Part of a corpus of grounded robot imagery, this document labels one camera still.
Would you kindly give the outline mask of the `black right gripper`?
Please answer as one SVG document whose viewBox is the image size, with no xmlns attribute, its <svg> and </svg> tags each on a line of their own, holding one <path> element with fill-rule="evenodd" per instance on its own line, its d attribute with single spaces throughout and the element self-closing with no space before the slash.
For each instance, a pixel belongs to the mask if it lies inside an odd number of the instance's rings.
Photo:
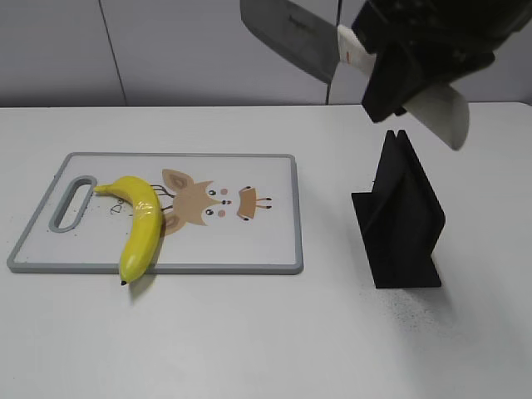
<svg viewBox="0 0 532 399">
<path fill-rule="evenodd" d="M 531 20 L 529 1 L 366 1 L 352 23 L 376 56 L 362 105 L 374 122 L 437 81 L 486 69 Z"/>
</svg>

